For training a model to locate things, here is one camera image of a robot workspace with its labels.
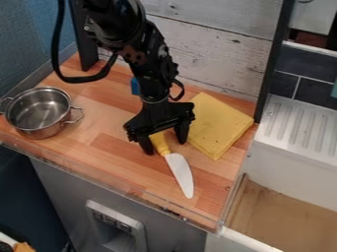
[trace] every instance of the black cable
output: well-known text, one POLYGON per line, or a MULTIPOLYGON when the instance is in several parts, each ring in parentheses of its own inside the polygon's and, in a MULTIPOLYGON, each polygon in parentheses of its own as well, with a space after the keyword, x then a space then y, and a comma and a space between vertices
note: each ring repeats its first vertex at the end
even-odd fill
POLYGON ((183 86, 183 83, 181 83, 177 79, 174 79, 173 83, 176 84, 178 87, 181 88, 181 92, 176 97, 172 97, 171 95, 169 95, 169 98, 172 99, 172 100, 174 100, 174 101, 179 101, 185 95, 185 87, 183 86))
POLYGON ((81 76, 81 77, 66 77, 61 73, 59 61, 58 61, 58 51, 59 51, 59 41, 61 37, 61 31, 63 26, 63 20, 65 15, 65 0, 58 0, 58 13, 57 20, 55 24, 55 30, 51 42, 51 63, 57 76, 66 83, 79 84, 88 83, 100 80, 108 75, 110 69, 114 62, 116 61, 118 55, 112 54, 106 65, 95 75, 92 76, 81 76))
POLYGON ((299 3, 302 3, 302 4, 308 4, 308 3, 311 3, 313 2, 314 0, 299 0, 299 3))

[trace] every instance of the yellow knife handle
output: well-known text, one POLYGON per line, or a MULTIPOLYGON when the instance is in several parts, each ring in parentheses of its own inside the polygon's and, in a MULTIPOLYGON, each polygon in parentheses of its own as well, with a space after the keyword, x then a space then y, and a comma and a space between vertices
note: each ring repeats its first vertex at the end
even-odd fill
POLYGON ((169 146, 165 140, 165 135, 162 132, 153 134, 150 136, 152 144, 155 146, 157 152, 164 157, 167 154, 170 154, 169 146))

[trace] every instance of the white wooden wall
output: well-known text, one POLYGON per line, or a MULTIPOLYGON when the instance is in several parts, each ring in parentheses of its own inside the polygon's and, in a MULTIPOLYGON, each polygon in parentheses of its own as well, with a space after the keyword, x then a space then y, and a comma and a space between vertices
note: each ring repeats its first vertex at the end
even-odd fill
POLYGON ((283 0, 141 0, 184 83, 256 100, 283 0))

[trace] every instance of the white plastic knife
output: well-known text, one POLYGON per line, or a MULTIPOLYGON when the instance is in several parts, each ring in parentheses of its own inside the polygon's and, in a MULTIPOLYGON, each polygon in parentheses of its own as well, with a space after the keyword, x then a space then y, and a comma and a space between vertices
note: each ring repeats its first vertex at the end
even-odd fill
POLYGON ((170 170, 172 171, 181 191, 187 199, 194 196, 194 182, 191 169, 183 155, 172 153, 169 150, 167 141, 163 132, 150 136, 151 142, 155 146, 157 152, 165 158, 170 170))

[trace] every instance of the wooden countertop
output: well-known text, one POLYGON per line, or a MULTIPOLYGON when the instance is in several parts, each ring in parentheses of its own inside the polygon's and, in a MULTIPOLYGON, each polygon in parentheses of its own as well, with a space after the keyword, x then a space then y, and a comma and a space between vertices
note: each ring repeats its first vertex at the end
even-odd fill
MULTIPOLYGON (((103 64, 99 62, 88 74, 96 72, 103 64)), ((67 76, 85 75, 80 71, 78 55, 65 62, 61 69, 67 76)), ((222 210, 256 126, 252 126, 218 161, 202 155, 187 143, 180 145, 172 132, 166 132, 170 149, 183 154, 192 168, 195 197, 188 200, 162 157, 146 156, 138 144, 127 140, 122 125, 141 107, 139 97, 131 94, 131 78, 129 69, 120 65, 115 65, 104 80, 90 84, 65 84, 52 73, 39 85, 67 92, 74 105, 85 109, 84 120, 67 126, 55 137, 32 141, 20 136, 1 116, 0 140, 29 156, 55 163, 68 172, 98 181, 128 197, 168 209, 180 218, 188 218, 214 230, 216 221, 222 219, 222 210)), ((202 91, 188 86, 182 101, 188 101, 202 91)), ((253 115, 255 104, 252 102, 206 93, 253 115)))

